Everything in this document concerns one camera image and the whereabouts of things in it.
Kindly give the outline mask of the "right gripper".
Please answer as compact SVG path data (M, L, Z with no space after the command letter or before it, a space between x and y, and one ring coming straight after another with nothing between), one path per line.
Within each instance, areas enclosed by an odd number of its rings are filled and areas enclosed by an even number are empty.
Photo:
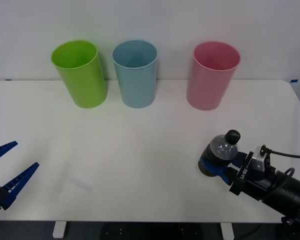
M270 154L256 150L246 154L238 152L231 160L238 171L227 165L219 166L200 159L200 171L208 177L220 177L235 195L245 193L256 200L265 200L278 191L283 173L271 166Z

